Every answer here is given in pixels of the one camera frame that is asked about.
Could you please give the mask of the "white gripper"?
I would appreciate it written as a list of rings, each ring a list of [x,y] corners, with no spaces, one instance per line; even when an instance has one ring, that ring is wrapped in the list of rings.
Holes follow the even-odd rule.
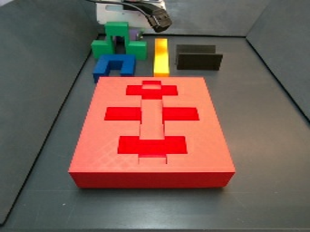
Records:
[[[121,0],[108,0],[111,4],[96,4],[96,21],[100,24],[107,22],[127,22],[131,27],[149,29],[148,20],[145,16],[135,9],[129,9],[124,5],[117,5],[115,3],[121,2]],[[166,3],[163,0],[127,0],[127,1],[140,1],[141,3],[148,3],[156,5],[159,8],[166,8]]]

